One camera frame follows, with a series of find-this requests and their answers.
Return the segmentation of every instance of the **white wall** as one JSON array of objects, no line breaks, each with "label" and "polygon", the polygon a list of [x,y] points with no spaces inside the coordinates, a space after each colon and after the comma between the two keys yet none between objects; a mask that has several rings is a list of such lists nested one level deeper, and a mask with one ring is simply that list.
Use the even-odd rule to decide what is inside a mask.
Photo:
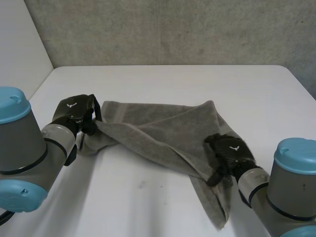
[{"label": "white wall", "polygon": [[23,0],[0,0],[0,86],[28,99],[53,70]]}]

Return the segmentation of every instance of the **concrete wall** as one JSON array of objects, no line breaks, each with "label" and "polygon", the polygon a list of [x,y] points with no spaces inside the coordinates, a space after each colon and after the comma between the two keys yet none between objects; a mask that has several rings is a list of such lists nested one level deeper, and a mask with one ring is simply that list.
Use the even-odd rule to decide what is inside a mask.
[{"label": "concrete wall", "polygon": [[0,0],[0,86],[14,86],[28,99],[53,66],[23,0]]},{"label": "concrete wall", "polygon": [[54,65],[276,64],[316,97],[316,0],[25,0]]}]

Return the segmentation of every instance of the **table surface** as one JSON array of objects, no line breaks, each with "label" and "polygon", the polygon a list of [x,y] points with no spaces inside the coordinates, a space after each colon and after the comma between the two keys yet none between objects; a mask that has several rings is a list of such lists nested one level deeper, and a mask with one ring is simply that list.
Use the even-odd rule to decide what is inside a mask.
[{"label": "table surface", "polygon": [[[271,170],[277,144],[316,140],[316,101],[281,66],[101,66],[55,69],[31,99],[40,128],[60,100],[95,94],[99,102],[196,106],[213,100],[220,115]],[[2,237],[268,237],[232,192],[221,231],[208,219],[186,175],[117,145],[64,167],[48,198],[0,227]]]}]

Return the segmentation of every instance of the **blue cap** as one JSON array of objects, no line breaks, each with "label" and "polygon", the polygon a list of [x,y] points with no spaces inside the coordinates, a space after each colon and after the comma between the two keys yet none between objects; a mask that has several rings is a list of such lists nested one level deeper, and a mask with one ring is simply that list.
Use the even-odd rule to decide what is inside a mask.
[{"label": "blue cap", "polygon": [[275,152],[275,162],[297,174],[316,174],[316,141],[288,138],[281,141]]},{"label": "blue cap", "polygon": [[280,237],[315,237],[316,226],[303,226],[282,234]]},{"label": "blue cap", "polygon": [[47,191],[36,184],[22,180],[0,180],[0,207],[4,210],[34,211],[46,198]]},{"label": "blue cap", "polygon": [[0,86],[0,124],[23,118],[31,110],[31,104],[22,90]]}]

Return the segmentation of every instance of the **gray wall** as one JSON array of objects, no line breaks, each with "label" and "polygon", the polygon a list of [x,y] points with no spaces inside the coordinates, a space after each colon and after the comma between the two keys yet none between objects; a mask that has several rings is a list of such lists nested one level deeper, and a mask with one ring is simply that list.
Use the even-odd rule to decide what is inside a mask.
[{"label": "gray wall", "polygon": [[316,0],[25,0],[54,65],[276,64],[316,97]]}]

